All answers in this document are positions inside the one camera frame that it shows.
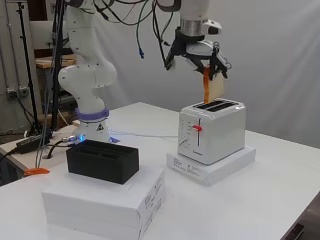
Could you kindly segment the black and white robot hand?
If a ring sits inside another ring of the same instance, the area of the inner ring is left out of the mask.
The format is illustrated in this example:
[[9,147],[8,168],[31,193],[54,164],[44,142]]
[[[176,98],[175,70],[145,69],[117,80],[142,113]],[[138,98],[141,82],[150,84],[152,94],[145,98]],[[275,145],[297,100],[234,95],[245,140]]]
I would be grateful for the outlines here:
[[227,79],[227,72],[231,68],[228,60],[222,56],[218,42],[206,40],[204,36],[190,37],[182,33],[181,28],[175,30],[175,38],[165,58],[164,66],[170,70],[174,65],[176,56],[181,56],[196,67],[196,71],[203,74],[205,66],[202,63],[206,60],[209,64],[209,79],[221,73]]

